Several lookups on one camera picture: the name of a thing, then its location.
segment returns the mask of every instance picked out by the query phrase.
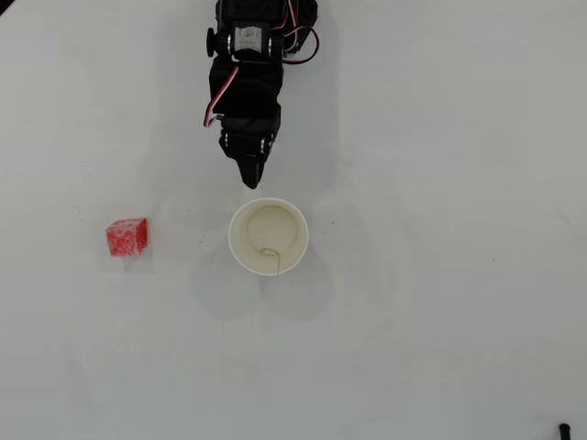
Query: red cube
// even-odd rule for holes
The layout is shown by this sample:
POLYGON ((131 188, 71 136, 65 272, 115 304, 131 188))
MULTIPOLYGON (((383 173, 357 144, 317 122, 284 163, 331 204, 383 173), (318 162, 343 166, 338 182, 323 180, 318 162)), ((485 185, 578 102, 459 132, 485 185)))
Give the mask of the red cube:
POLYGON ((134 257, 140 255, 149 243, 146 218, 131 218, 114 222, 106 229, 110 255, 134 257))

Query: paper cup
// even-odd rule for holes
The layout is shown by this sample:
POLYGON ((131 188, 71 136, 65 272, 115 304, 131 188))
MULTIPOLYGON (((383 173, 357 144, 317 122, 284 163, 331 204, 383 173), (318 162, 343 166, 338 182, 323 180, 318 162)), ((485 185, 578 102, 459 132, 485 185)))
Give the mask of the paper cup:
POLYGON ((308 249, 308 223, 291 203, 263 197, 251 200, 232 217, 230 250, 240 265, 274 277, 293 269, 308 249))

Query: white table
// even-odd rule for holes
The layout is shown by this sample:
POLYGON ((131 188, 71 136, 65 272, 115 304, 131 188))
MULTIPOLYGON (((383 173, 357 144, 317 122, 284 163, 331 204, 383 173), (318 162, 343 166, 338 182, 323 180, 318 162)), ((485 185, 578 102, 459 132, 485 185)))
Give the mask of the white table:
POLYGON ((587 438, 587 3, 319 3, 254 192, 202 127, 213 0, 0 17, 0 437, 587 438), (311 228, 272 280, 227 247, 262 195, 311 228))

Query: robotic arm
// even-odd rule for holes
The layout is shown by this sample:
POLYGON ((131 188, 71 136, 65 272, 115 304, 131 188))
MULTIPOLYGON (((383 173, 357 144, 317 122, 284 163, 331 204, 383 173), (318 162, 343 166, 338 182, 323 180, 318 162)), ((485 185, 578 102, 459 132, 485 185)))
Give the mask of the robotic arm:
POLYGON ((282 123, 277 97, 283 65, 314 58, 320 40, 312 28, 316 0, 218 0, 217 32, 208 29, 207 51, 212 101, 205 127, 222 123, 220 146, 235 160, 243 182, 257 188, 282 123), (305 60, 290 60, 314 34, 316 50, 305 60))

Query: red wire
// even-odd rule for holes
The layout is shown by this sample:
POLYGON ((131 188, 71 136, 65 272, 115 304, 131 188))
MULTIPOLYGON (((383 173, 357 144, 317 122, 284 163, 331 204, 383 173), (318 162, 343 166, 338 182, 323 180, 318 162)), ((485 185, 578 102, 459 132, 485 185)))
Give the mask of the red wire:
POLYGON ((216 97, 210 102, 210 104, 208 104, 208 107, 205 109, 204 127, 208 128, 212 125, 212 124, 210 124, 210 112, 216 106, 216 104, 218 104, 218 101, 220 101, 220 98, 222 97, 224 92, 227 90, 230 83, 232 83, 232 81, 235 79, 235 76, 237 76, 237 73, 238 73, 238 66, 235 66, 235 68, 232 70, 232 73, 228 77, 227 82, 225 82, 225 84, 222 86, 222 89, 220 89, 220 92, 218 92, 216 97))
POLYGON ((221 121, 224 119, 222 115, 217 115, 208 121, 208 128, 211 127, 216 121, 221 121))
POLYGON ((316 37, 316 49, 314 50, 314 53, 312 54, 312 56, 310 58, 306 58, 305 60, 283 60, 283 63, 285 63, 285 64, 304 64, 305 62, 309 62, 311 59, 313 59, 316 56, 316 54, 318 53, 318 51, 320 50, 320 37, 318 36, 318 33, 314 30, 314 28, 311 26, 298 26, 294 30, 292 30, 291 32, 285 34, 285 37, 289 37, 293 33, 296 33, 299 30, 305 29, 305 28, 310 29, 310 31, 314 34, 314 37, 316 37))
POLYGON ((290 17, 290 11, 286 10, 285 11, 285 19, 283 20, 283 23, 281 23, 279 26, 272 27, 271 30, 277 30, 277 29, 283 29, 283 28, 285 28, 285 25, 287 24, 287 19, 289 17, 290 17))
MULTIPOLYGON (((293 22, 293 27, 297 28, 297 14, 295 13, 295 9, 294 9, 294 5, 292 4, 292 0, 287 0, 288 4, 290 6, 290 10, 292 11, 292 22, 293 22)), ((290 35, 292 35, 293 33, 295 33, 295 40, 293 41, 293 45, 286 49, 285 51, 288 50, 292 50, 293 48, 295 48, 297 46, 297 30, 294 30, 293 32, 290 32, 289 34, 287 34, 285 37, 289 37, 290 35)))

